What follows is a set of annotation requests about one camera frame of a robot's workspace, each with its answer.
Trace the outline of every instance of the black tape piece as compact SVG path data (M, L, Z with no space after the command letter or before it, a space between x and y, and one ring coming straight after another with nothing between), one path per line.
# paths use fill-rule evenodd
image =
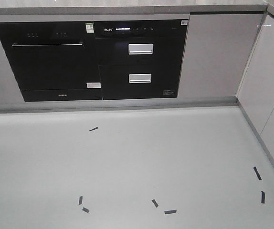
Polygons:
M261 203L265 203L265 193L263 191L261 191Z
M258 179L259 179L259 180L262 180L262 178L261 178L261 176L260 176L260 174L259 174L259 172L258 172L257 168L256 168L256 167L254 167L253 169L254 169L254 171L255 171L255 173L256 173L256 175L257 175Z
M89 210L87 208L83 208L82 211L87 212L87 213L89 212Z
M155 199L152 199L152 202L153 202L153 204L155 205L155 207L158 207L158 203L156 202Z
M83 197L80 197L80 198L79 198L79 205L82 204L82 201L83 201Z
M167 214L174 214L174 213L176 213L176 210L165 211L165 214L166 214L166 215L167 215Z
M91 130L89 130L89 131L93 131L93 130L96 130L96 129L98 129L98 127L95 127L94 129L91 129Z

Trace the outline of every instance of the countertop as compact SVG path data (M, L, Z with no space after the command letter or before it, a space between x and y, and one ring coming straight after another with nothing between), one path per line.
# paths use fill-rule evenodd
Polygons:
M0 14L162 14L268 11L274 0L0 0Z

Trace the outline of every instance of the oven bottom panel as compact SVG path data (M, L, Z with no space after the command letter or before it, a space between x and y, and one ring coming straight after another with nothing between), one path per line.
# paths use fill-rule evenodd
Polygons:
M64 89L64 90L32 90L32 91L21 91L21 94L26 102L102 99L102 92L100 88Z

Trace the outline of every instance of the gray floor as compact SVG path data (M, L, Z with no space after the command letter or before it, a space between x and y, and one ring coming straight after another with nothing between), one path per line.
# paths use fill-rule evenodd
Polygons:
M0 114L0 229L128 228L274 228L238 107Z

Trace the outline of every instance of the built-in oven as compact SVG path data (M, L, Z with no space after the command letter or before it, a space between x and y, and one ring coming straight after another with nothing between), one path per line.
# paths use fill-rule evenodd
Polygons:
M188 19L95 21L103 99L177 97Z
M93 22L0 23L25 101L102 99Z

